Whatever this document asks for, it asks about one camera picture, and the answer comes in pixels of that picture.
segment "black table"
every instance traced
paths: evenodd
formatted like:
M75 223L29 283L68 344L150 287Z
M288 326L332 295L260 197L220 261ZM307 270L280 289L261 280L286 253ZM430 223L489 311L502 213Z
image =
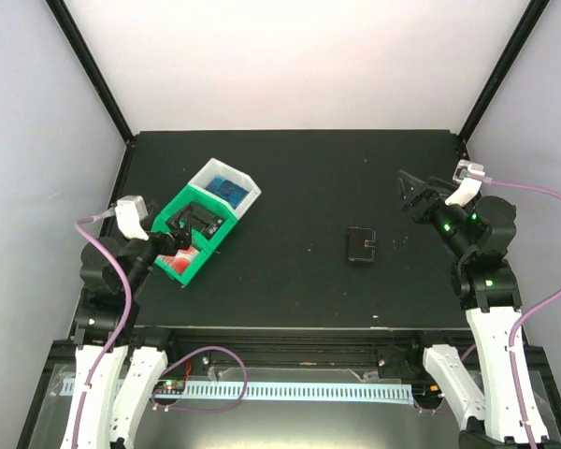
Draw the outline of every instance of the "black table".
M449 179L448 131L204 131L139 134L123 195L163 207L215 157L262 195L189 286L156 268L140 326L462 328L451 257L400 212L396 173ZM345 261L348 225L378 230L373 266Z

